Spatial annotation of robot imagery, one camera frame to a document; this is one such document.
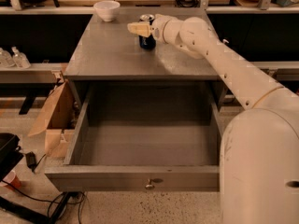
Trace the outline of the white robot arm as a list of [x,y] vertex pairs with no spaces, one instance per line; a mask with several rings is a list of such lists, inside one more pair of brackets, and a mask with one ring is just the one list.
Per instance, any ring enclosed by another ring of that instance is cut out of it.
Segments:
[[221,139],[221,224],[299,224],[299,96],[228,48],[201,18],[158,15],[128,29],[205,58],[244,109]]

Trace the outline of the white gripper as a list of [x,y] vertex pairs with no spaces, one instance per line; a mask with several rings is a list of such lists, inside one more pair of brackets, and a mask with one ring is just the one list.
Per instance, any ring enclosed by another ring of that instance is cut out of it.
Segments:
[[135,35],[150,37],[161,43],[178,45],[179,30],[182,21],[176,17],[155,14],[155,20],[150,25],[148,21],[132,22],[127,24],[128,31]]

